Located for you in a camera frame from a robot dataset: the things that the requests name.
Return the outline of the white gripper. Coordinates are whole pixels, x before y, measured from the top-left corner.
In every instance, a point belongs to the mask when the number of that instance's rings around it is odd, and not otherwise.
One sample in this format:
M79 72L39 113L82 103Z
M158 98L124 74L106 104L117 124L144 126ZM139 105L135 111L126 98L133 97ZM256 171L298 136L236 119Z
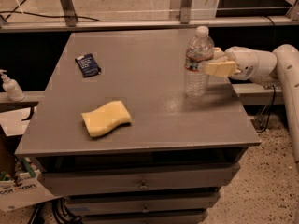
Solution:
M215 47L213 59L216 62L208 62L205 73L215 77L248 80L258 68L258 57L255 51L244 47L234 46L226 51Z

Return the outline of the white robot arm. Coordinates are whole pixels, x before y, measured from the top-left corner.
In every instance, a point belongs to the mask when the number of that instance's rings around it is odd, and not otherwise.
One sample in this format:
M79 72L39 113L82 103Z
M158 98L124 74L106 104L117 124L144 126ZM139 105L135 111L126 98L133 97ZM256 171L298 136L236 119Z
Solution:
M267 86L279 85L286 109L292 150L299 171L299 51L284 44L272 52L230 47L226 51L215 48L211 60L204 62L204 73L233 80L250 80Z

